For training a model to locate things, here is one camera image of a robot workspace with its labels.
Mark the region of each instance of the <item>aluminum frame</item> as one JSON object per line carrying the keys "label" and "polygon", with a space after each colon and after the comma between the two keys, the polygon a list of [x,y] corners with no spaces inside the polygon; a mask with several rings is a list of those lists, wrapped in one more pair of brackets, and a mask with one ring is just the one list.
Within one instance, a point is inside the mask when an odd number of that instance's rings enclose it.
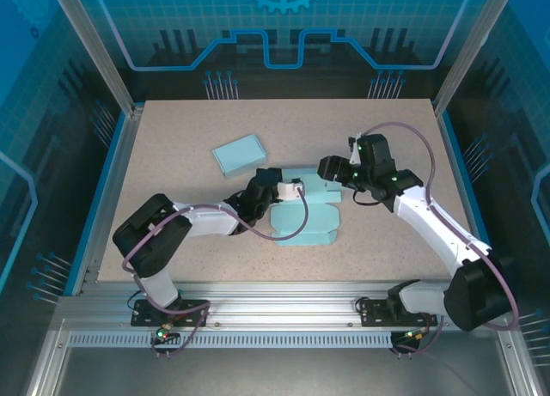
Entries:
{"label": "aluminum frame", "polygon": [[[474,61],[484,37],[507,0],[488,0],[480,17],[474,24],[451,72],[446,78],[436,98],[436,115],[440,117],[455,93],[462,78]],[[89,330],[93,325],[102,331],[124,331],[127,325],[128,309],[125,300],[133,290],[131,283],[97,283],[97,275],[102,253],[101,246],[108,236],[109,226],[113,220],[114,206],[122,185],[123,174],[115,174],[129,160],[133,138],[135,137],[139,114],[134,114],[134,103],[108,56],[107,49],[86,14],[80,0],[59,0],[73,28],[82,40],[95,65],[103,76],[107,86],[127,118],[134,122],[127,123],[123,130],[115,158],[112,173],[109,174],[106,190],[100,202],[98,216],[90,233],[91,242],[87,245],[75,290],[82,282],[82,293],[74,297],[62,297],[54,314],[50,330],[37,362],[33,379],[27,395],[54,394],[62,372],[67,353],[67,344],[73,331]],[[452,154],[449,137],[443,134],[448,154]],[[461,175],[453,170],[470,225],[476,232],[472,211],[464,198],[464,185]],[[210,298],[213,303],[213,315],[209,318],[207,329],[252,329],[252,330],[353,330],[361,329],[358,314],[353,308],[354,301],[363,295],[383,298],[393,283],[187,283],[180,284],[186,297],[201,296]],[[493,334],[486,329],[479,329],[475,334]],[[501,332],[498,334],[503,349],[505,364],[510,373],[510,380],[516,394],[539,395],[541,385],[526,349],[520,332]]]}
{"label": "aluminum frame", "polygon": [[476,55],[485,43],[486,37],[495,25],[500,13],[508,3],[508,0],[487,0],[486,4],[480,12],[477,20],[466,38],[461,51],[453,63],[449,74],[443,81],[443,85],[437,93],[434,100],[436,116],[443,115],[443,112],[450,103],[450,100],[455,95],[456,90],[460,86],[462,79],[468,72]]}

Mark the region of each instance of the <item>metal pin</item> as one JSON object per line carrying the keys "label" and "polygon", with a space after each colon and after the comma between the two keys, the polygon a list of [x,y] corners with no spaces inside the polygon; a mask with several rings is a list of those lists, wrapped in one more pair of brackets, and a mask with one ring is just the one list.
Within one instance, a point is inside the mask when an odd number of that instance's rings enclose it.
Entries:
{"label": "metal pin", "polygon": [[399,94],[401,94],[401,89],[403,88],[403,85],[405,85],[406,79],[401,78],[401,81],[399,82],[399,89],[397,90],[397,95],[394,96],[394,98],[399,98]]}
{"label": "metal pin", "polygon": [[473,164],[485,154],[486,149],[489,149],[489,144],[487,144],[487,146],[484,149],[480,150],[477,156],[472,157],[470,160],[466,161],[466,169],[470,169],[473,166]]}
{"label": "metal pin", "polygon": [[225,75],[228,77],[229,79],[229,90],[231,91],[231,100],[234,100],[235,99],[235,95],[233,94],[233,83],[231,82],[231,75],[233,75],[233,73],[231,71],[225,71]]}
{"label": "metal pin", "polygon": [[220,82],[220,87],[222,86],[222,71],[216,71],[217,80]]}
{"label": "metal pin", "polygon": [[237,100],[239,100],[239,82],[237,80],[233,80],[233,85],[235,85],[235,97]]}
{"label": "metal pin", "polygon": [[65,260],[61,259],[60,257],[56,256],[54,252],[49,252],[49,253],[48,253],[48,257],[49,257],[50,259],[59,260],[61,263],[65,263],[65,264],[68,265],[69,267],[72,266],[72,264],[69,263],[68,261],[65,261]]}
{"label": "metal pin", "polygon": [[540,350],[540,349],[550,349],[550,346],[535,346],[535,347],[528,347],[527,350]]}
{"label": "metal pin", "polygon": [[42,273],[41,271],[38,271],[38,269],[37,269],[36,267],[33,267],[33,268],[31,269],[31,274],[33,274],[33,275],[38,274],[38,275],[40,275],[40,276],[42,276],[42,277],[49,278],[49,279],[52,280],[53,282],[56,282],[56,283],[59,283],[59,284],[63,284],[63,285],[64,285],[64,282],[61,282],[61,281],[57,280],[56,278],[54,278],[54,277],[52,277],[52,276],[48,276],[47,274]]}
{"label": "metal pin", "polygon": [[44,289],[41,289],[39,287],[33,286],[33,284],[31,282],[27,282],[27,284],[25,284],[25,289],[27,289],[27,290],[35,289],[35,290],[38,290],[42,293],[46,293],[47,295],[54,295],[56,297],[59,297],[59,295],[56,295],[55,293],[52,293],[51,291],[44,290]]}
{"label": "metal pin", "polygon": [[229,81],[228,80],[223,80],[223,86],[225,87],[225,95],[227,97],[227,100],[230,100],[229,90],[228,90],[227,84],[229,84]]}
{"label": "metal pin", "polygon": [[48,302],[48,303],[51,303],[51,304],[55,304],[57,306],[57,302],[54,302],[53,300],[50,300],[50,299],[46,299],[45,297],[42,297],[41,295],[39,295],[38,293],[34,293],[33,295],[33,298],[35,300],[42,300],[43,302]]}
{"label": "metal pin", "polygon": [[472,161],[476,161],[478,158],[480,158],[482,155],[484,155],[485,149],[482,147],[478,147],[474,151],[470,153],[470,155],[467,157],[467,159],[464,160],[464,163],[466,164],[466,168],[468,166],[472,165]]}
{"label": "metal pin", "polygon": [[395,88],[395,79],[392,78],[391,80],[389,80],[389,83],[391,84],[391,86],[388,88],[388,93],[386,94],[386,98],[390,98],[392,88]]}
{"label": "metal pin", "polygon": [[105,141],[105,143],[107,144],[107,147],[109,146],[109,144],[111,143],[111,138],[110,136],[108,136],[101,128],[99,128],[98,126],[96,126],[94,128],[94,132],[96,132],[97,136],[98,137],[101,137],[103,138],[103,140]]}
{"label": "metal pin", "polygon": [[470,175],[475,175],[479,170],[481,170],[482,167],[484,167],[490,160],[492,160],[494,158],[494,153],[491,153],[487,158],[486,160],[482,161],[481,164],[477,164],[477,167],[475,167],[475,170],[474,168],[472,168],[472,173]]}
{"label": "metal pin", "polygon": [[376,88],[378,87],[378,81],[380,81],[380,77],[382,76],[383,73],[384,73],[384,71],[382,71],[382,70],[378,71],[378,78],[376,79],[375,89],[374,89],[373,95],[372,95],[373,98],[374,98],[374,94],[376,94]]}
{"label": "metal pin", "polygon": [[389,85],[389,79],[391,78],[391,76],[394,74],[393,71],[388,71],[388,80],[386,80],[386,86],[384,87],[384,92],[382,93],[382,98],[384,98],[384,95],[386,94],[386,90],[388,89],[388,85]]}
{"label": "metal pin", "polygon": [[475,183],[484,173],[489,171],[489,165],[485,165],[485,167],[472,179],[472,184]]}
{"label": "metal pin", "polygon": [[533,317],[533,316],[542,317],[542,315],[543,315],[542,309],[537,308],[534,313],[525,314],[524,316],[520,317],[519,320],[527,319],[528,317]]}
{"label": "metal pin", "polygon": [[105,145],[105,147],[109,148],[109,144],[107,143],[107,141],[105,141],[105,138],[103,138],[103,136],[100,134],[97,128],[94,128],[94,134],[101,140],[101,142],[103,143],[103,145]]}
{"label": "metal pin", "polygon": [[384,84],[386,83],[386,79],[383,78],[380,80],[380,88],[378,89],[378,94],[376,95],[376,98],[380,98],[380,93],[382,92],[382,88],[384,87]]}
{"label": "metal pin", "polygon": [[533,334],[533,333],[540,333],[540,332],[548,334],[550,333],[550,328],[548,328],[548,325],[544,325],[540,329],[529,330],[528,332],[522,332],[522,333],[523,335],[525,335],[525,334]]}
{"label": "metal pin", "polygon": [[101,121],[101,123],[105,126],[107,130],[109,130],[110,134],[114,134],[114,128],[113,125],[109,122],[107,117],[103,114],[103,112],[99,112],[97,107],[94,107],[94,114],[97,116],[97,118]]}
{"label": "metal pin", "polygon": [[487,160],[487,157],[485,157],[484,155],[471,167],[471,168],[468,168],[468,174],[469,175],[472,175],[472,173],[477,170],[477,168],[480,166],[480,164],[482,164],[483,162],[485,162]]}
{"label": "metal pin", "polygon": [[49,287],[50,289],[59,290],[61,293],[63,293],[63,289],[60,289],[59,287],[54,286],[53,284],[49,284],[49,283],[48,283],[46,280],[44,280],[43,278],[41,278],[41,279],[38,281],[38,285],[39,285],[39,286],[46,286],[46,287]]}
{"label": "metal pin", "polygon": [[220,100],[225,100],[225,95],[223,94],[223,83],[218,82],[216,84],[216,88],[217,88],[218,85],[220,86]]}
{"label": "metal pin", "polygon": [[92,121],[92,122],[97,128],[103,131],[106,137],[109,139],[109,141],[111,141],[111,137],[113,136],[113,131],[111,131],[110,127],[107,127],[107,123],[105,122],[105,120],[103,120],[99,115],[96,115],[95,121]]}
{"label": "metal pin", "polygon": [[397,84],[399,84],[399,80],[401,79],[401,76],[405,74],[405,71],[404,70],[399,70],[397,71],[397,80],[395,81],[395,85],[394,85],[394,91],[392,92],[392,94],[390,94],[390,96],[394,96],[395,94],[395,90],[397,89]]}
{"label": "metal pin", "polygon": [[44,257],[44,256],[42,255],[42,253],[38,253],[38,254],[36,255],[36,259],[37,259],[38,261],[41,261],[41,260],[42,260],[42,261],[45,261],[46,263],[50,263],[51,265],[55,265],[58,269],[61,269],[61,270],[63,270],[63,271],[69,272],[69,270],[70,270],[70,269],[67,269],[66,267],[64,267],[64,266],[62,266],[62,265],[58,265],[57,263],[55,263],[55,262],[53,262],[53,261],[51,261],[51,260],[48,260],[46,257]]}
{"label": "metal pin", "polygon": [[217,80],[213,80],[212,83],[214,84],[214,88],[216,90],[216,100],[220,99],[220,91],[217,89]]}
{"label": "metal pin", "polygon": [[465,156],[468,152],[470,152],[472,149],[474,149],[475,144],[479,144],[480,141],[481,141],[481,137],[477,136],[476,138],[474,138],[474,140],[468,146],[468,148],[464,150],[464,152],[462,153],[462,156]]}
{"label": "metal pin", "polygon": [[105,116],[111,120],[111,122],[113,123],[113,126],[116,126],[117,122],[114,120],[113,115],[111,115],[111,113],[107,110],[107,106],[101,103],[99,100],[97,100],[96,103],[100,106],[100,109],[103,111]]}
{"label": "metal pin", "polygon": [[208,97],[209,100],[211,100],[210,91],[208,90],[208,80],[203,80],[203,85],[205,86],[206,96]]}
{"label": "metal pin", "polygon": [[371,98],[370,93],[372,92],[372,87],[375,85],[375,82],[376,82],[376,79],[374,78],[370,80],[370,87],[369,87],[369,93],[367,94],[367,98]]}
{"label": "metal pin", "polygon": [[212,99],[214,100],[214,88],[212,87],[212,79],[210,78],[210,75],[212,73],[210,71],[206,71],[205,74],[208,77],[208,83],[210,84],[210,92],[212,93]]}
{"label": "metal pin", "polygon": [[44,271],[47,273],[47,272],[51,272],[53,274],[57,274],[58,276],[64,278],[64,279],[67,279],[67,276],[65,276],[65,274],[61,274],[59,271],[55,271],[53,270],[49,265],[45,265],[44,266]]}
{"label": "metal pin", "polygon": [[91,115],[89,116],[89,120],[92,122],[93,125],[95,125],[95,128],[97,128],[101,132],[103,137],[110,143],[111,134],[107,131],[107,128],[102,125],[98,119],[94,119]]}
{"label": "metal pin", "polygon": [[523,323],[522,327],[536,325],[538,323],[544,323],[546,321],[550,321],[550,319],[541,319],[541,320],[530,321],[529,323]]}
{"label": "metal pin", "polygon": [[483,140],[487,139],[487,134],[483,133],[481,137],[477,137],[474,139],[474,142],[470,144],[470,146],[464,151],[464,154],[462,155],[464,158],[470,156],[470,154],[479,147],[480,144],[483,143]]}
{"label": "metal pin", "polygon": [[547,340],[549,339],[550,336],[546,336],[544,338],[530,338],[529,340],[525,340],[525,343],[528,343],[528,342],[540,342],[541,340]]}

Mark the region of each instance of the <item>speckled tabletop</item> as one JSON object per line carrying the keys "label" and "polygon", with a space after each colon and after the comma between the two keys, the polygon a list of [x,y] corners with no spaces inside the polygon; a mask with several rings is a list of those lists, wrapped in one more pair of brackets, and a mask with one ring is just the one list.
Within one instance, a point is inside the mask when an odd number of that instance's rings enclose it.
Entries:
{"label": "speckled tabletop", "polygon": [[[148,101],[131,153],[113,231],[151,195],[173,201],[218,202],[245,188],[252,174],[227,180],[211,153],[256,134],[268,154],[265,167],[316,167],[327,155],[349,157],[348,136],[387,121],[422,131],[437,160],[433,196],[467,226],[443,140],[428,100]],[[411,132],[389,127],[397,168],[426,180],[430,159]],[[359,198],[369,199],[368,194]],[[168,265],[174,281],[388,281],[449,278],[415,230],[383,206],[359,207],[343,190],[338,237],[331,246],[278,247],[246,233],[185,240]],[[269,217],[256,228],[270,234]],[[127,281],[122,257],[107,243],[101,281]]]}

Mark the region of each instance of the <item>black mounting plate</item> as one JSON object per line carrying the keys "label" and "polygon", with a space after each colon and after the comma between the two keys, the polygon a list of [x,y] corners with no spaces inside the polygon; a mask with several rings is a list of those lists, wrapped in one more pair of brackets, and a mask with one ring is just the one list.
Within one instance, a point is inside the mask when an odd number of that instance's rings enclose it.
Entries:
{"label": "black mounting plate", "polygon": [[[207,300],[181,300],[180,306],[178,309],[172,310],[185,310],[186,308],[194,308],[200,306],[201,304],[207,303]],[[186,314],[185,317],[175,321],[174,327],[195,327],[199,322],[201,312],[193,312]],[[146,299],[136,300],[134,303],[134,311],[131,316],[130,325],[134,327],[160,327],[165,323],[171,321],[169,314],[165,314],[155,308],[153,308]],[[203,322],[200,324],[200,327],[206,326],[205,317]]]}
{"label": "black mounting plate", "polygon": [[[386,300],[371,300],[363,298],[357,301],[357,311],[361,315],[362,327],[425,327],[426,318],[420,313],[400,314],[395,320],[389,310]],[[427,314],[430,327],[437,326],[437,317]]]}

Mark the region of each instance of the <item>blue trim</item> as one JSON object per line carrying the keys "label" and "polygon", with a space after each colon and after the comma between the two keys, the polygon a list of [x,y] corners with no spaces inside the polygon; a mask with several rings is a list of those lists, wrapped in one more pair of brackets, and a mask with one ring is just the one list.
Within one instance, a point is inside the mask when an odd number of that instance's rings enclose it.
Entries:
{"label": "blue trim", "polygon": [[19,234],[15,239],[14,245],[11,247],[8,260],[6,261],[6,265],[3,267],[2,273],[0,274],[0,294],[2,294],[3,286],[6,284],[6,281],[8,280],[8,275],[11,272],[11,269],[14,265],[15,258],[17,257],[17,254],[21,249],[21,244],[23,243],[23,239],[27,234],[28,226],[33,220],[34,212],[38,207],[38,196],[36,195],[36,186],[34,185],[33,176],[27,170],[19,166],[15,161],[13,161],[11,158],[5,155],[2,151],[0,151],[0,161],[5,162],[9,168],[14,170],[17,175],[19,175],[22,179],[24,179],[27,182],[28,192],[31,195],[31,205],[28,208],[27,215],[25,216],[25,220],[23,221],[23,224],[19,229]]}
{"label": "blue trim", "polygon": [[447,47],[449,46],[449,43],[451,39],[453,38],[453,35],[455,33],[455,30],[461,21],[462,15],[464,13],[464,10],[468,6],[469,0],[462,0],[462,4],[460,9],[458,10],[456,17],[453,21],[453,24],[451,25],[449,32],[447,33],[447,36],[445,37],[445,40],[443,41],[443,44],[441,46],[441,49],[439,50],[439,53],[437,54],[436,61],[433,64],[378,64],[375,62],[375,60],[361,47],[359,42],[352,37],[340,37],[338,36],[338,29],[333,27],[312,27],[312,28],[306,28],[303,29],[300,32],[300,35],[298,37],[298,57],[297,62],[295,64],[273,64],[270,59],[270,46],[269,46],[269,37],[267,34],[267,31],[262,28],[240,28],[240,29],[230,29],[229,30],[229,37],[228,38],[221,38],[221,39],[214,39],[190,65],[160,65],[160,66],[145,66],[140,67],[133,63],[130,53],[128,52],[124,41],[122,40],[122,36],[119,33],[119,30],[117,29],[116,25],[114,24],[114,20],[111,17],[111,14],[109,13],[109,10],[107,6],[105,5],[104,0],[98,0],[101,10],[103,11],[103,14],[105,14],[105,17],[107,18],[107,23],[109,27],[111,28],[111,31],[113,31],[114,38],[116,39],[117,43],[119,44],[120,50],[122,54],[125,57],[125,60],[128,64],[128,66],[134,70],[134,71],[193,71],[199,67],[199,65],[208,57],[208,55],[217,47],[220,45],[227,45],[227,44],[237,44],[237,35],[245,34],[245,35],[260,35],[262,38],[262,45],[263,45],[263,55],[264,55],[264,65],[266,68],[270,70],[297,70],[299,68],[302,68],[303,66],[303,60],[305,55],[305,37],[308,34],[329,34],[330,35],[330,42],[333,43],[345,43],[349,44],[352,48],[354,48],[357,53],[367,62],[370,64],[370,66],[375,70],[434,70],[436,69],[439,64],[441,63],[443,59],[444,53],[447,51]]}
{"label": "blue trim", "polygon": [[117,149],[120,140],[120,134],[122,132],[122,127],[125,123],[125,114],[120,113],[119,121],[117,122],[117,127],[114,130],[113,140],[111,141],[111,146],[107,152],[107,157],[105,159],[105,164],[101,170],[101,176],[95,188],[94,199],[92,200],[92,205],[89,208],[88,218],[84,224],[84,230],[82,231],[82,236],[80,237],[80,242],[78,243],[78,249],[76,250],[75,259],[70,268],[69,278],[67,284],[65,285],[64,295],[71,295],[72,290],[75,287],[76,280],[78,279],[78,271],[80,266],[83,264],[84,252],[86,251],[86,246],[89,242],[89,235],[92,231],[92,226],[94,225],[95,217],[97,216],[97,209],[99,207],[101,197],[105,191],[105,184],[107,182],[107,177],[111,171],[111,166],[113,165],[114,152]]}
{"label": "blue trim", "polygon": [[447,134],[449,134],[450,145],[455,154],[456,164],[458,166],[458,171],[461,174],[462,182],[464,183],[464,189],[466,190],[467,201],[470,203],[472,209],[472,214],[474,214],[474,221],[478,228],[478,236],[480,240],[484,241],[487,244],[489,243],[489,236],[486,231],[485,224],[483,223],[483,218],[481,217],[480,207],[478,205],[478,200],[475,198],[474,188],[472,187],[472,182],[468,176],[468,171],[466,170],[466,164],[462,158],[462,152],[458,145],[458,140],[456,139],[455,130],[453,130],[453,125],[450,122],[449,114],[447,110],[443,112],[443,122],[445,123],[445,129]]}

